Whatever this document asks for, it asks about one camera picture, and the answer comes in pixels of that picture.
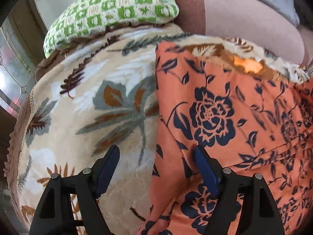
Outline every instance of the green and white pillow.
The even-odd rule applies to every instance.
[[[44,40],[48,58],[76,37],[105,31],[119,23],[164,24],[178,15],[175,0],[77,0],[52,24]]]

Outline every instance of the flower print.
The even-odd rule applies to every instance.
[[[190,219],[194,219],[191,227],[203,234],[216,205],[216,196],[210,194],[206,186],[198,185],[198,192],[191,191],[186,194],[181,211]]]
[[[235,128],[230,119],[234,115],[233,104],[228,97],[215,96],[205,87],[195,89],[195,99],[189,109],[194,138],[203,146],[212,147],[215,140],[226,146],[235,137]]]
[[[286,166],[288,172],[291,172],[295,164],[295,154],[282,159],[281,163]]]
[[[303,124],[306,128],[313,124],[313,105],[307,99],[302,98],[300,103],[300,111],[303,116]]]
[[[279,214],[281,215],[281,221],[283,225],[285,226],[288,218],[288,209],[289,209],[289,203],[284,204],[282,207],[278,208]]]
[[[283,121],[281,133],[283,134],[285,141],[289,142],[297,136],[295,124],[291,118],[291,113],[283,112],[281,119]]]

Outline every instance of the silver bolt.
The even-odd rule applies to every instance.
[[[89,174],[91,172],[91,169],[90,168],[85,168],[83,169],[83,173],[84,174]]]
[[[53,174],[51,175],[51,178],[52,178],[52,179],[57,179],[57,178],[58,178],[58,174],[57,174],[57,173],[53,173]]]
[[[255,174],[255,177],[256,177],[257,179],[262,179],[262,178],[263,178],[263,176],[262,176],[261,174],[259,174],[259,173],[256,173],[256,174]]]
[[[232,170],[231,170],[230,168],[224,168],[224,169],[223,169],[223,172],[224,172],[225,174],[231,174]]]

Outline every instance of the orange fabric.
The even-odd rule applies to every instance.
[[[203,233],[217,199],[193,161],[198,144],[238,174],[261,173],[285,234],[292,234],[313,205],[313,81],[260,80],[169,42],[156,49],[156,79],[160,119],[152,206],[137,234]],[[241,198],[229,235],[236,232]]]

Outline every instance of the pink cushion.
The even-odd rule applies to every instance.
[[[305,48],[298,30],[258,0],[176,0],[175,20],[184,31],[218,37],[241,37],[283,59],[301,64]]]

